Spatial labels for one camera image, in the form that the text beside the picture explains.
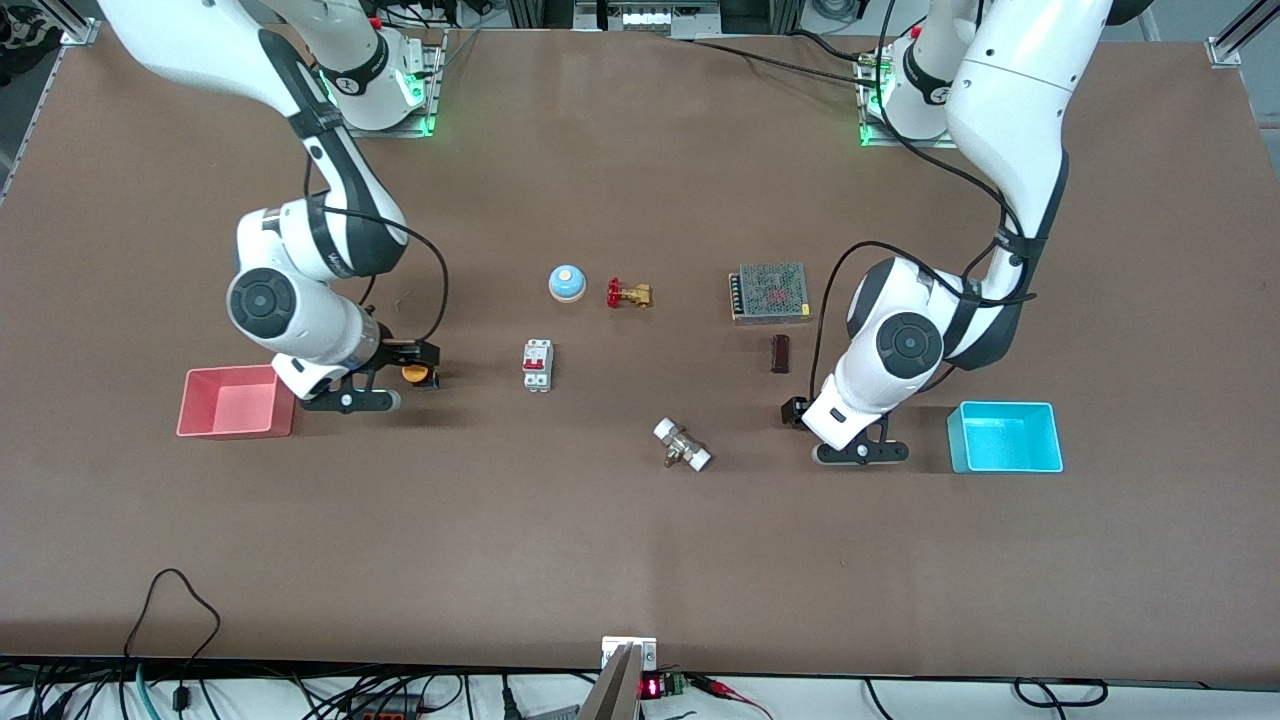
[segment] white circuit breaker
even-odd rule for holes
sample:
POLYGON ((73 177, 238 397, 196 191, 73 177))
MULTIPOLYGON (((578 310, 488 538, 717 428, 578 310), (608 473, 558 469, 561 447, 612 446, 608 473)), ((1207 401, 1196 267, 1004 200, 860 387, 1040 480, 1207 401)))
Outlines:
POLYGON ((552 389, 552 360, 556 348, 549 340, 530 340, 525 343, 525 388, 529 392, 548 392, 552 389))

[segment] blue bin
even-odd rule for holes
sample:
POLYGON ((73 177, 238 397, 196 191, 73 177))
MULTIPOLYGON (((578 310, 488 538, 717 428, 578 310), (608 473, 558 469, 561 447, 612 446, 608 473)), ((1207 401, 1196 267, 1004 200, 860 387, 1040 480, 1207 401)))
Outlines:
POLYGON ((965 401, 947 418, 956 473, 1061 473, 1048 402, 965 401))

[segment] pink plastic box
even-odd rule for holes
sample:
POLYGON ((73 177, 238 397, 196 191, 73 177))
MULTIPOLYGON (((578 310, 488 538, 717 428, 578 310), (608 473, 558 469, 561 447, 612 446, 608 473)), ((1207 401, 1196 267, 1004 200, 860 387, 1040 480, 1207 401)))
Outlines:
POLYGON ((296 404, 270 365, 187 370, 178 437, 285 437, 293 432, 296 404))

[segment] table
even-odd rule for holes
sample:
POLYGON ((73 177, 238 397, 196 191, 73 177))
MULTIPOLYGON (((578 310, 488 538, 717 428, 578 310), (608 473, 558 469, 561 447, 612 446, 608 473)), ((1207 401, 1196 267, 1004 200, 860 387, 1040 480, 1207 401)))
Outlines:
MULTIPOLYGON (((813 327, 769 374, 778 328, 731 325, 727 273, 800 260, 817 296, 867 238, 955 270, 993 204, 859 147, 847 86, 710 49, 485 32, 449 72, 435 137, 361 142, 449 260, 447 389, 218 443, 174 437, 183 375, 268 359, 225 316, 232 238, 300 195, 302 152, 109 29, 68 51, 0 210, 0 650, 118 652, 174 565, 223 612, 220 656, 589 667, 634 633, 716 671, 1274 680, 1280 192, 1238 73, 1198 45, 1103 45, 1009 356, 895 413, 910 462, 831 470, 777 419, 813 327), (586 300, 548 296, 561 263, 586 300), (605 307, 613 275, 654 306, 605 307), (549 395, 521 388, 531 337, 557 343, 549 395), (966 398, 1052 402, 1066 471, 951 474, 966 398), (663 416, 707 471, 663 469, 663 416)), ((882 258, 847 263, 832 318, 882 258)), ((412 247, 376 316, 419 332, 436 273, 412 247)), ((177 584, 154 611, 136 652, 207 632, 177 584)))

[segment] white bracket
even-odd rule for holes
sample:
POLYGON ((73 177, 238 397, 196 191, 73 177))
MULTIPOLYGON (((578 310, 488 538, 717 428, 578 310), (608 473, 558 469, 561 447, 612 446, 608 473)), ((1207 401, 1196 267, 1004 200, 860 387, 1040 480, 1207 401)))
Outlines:
POLYGON ((1216 70, 1240 67, 1240 54, 1233 50, 1222 55, 1216 37, 1204 41, 1204 50, 1208 51, 1208 64, 1216 70))
POLYGON ((600 639, 600 667, 609 664, 609 659, 613 657, 613 651, 621 644, 637 644, 640 650, 644 651, 641 656, 644 659, 644 671, 652 673, 658 669, 658 639, 657 638, 632 638, 627 635, 604 635, 600 639))

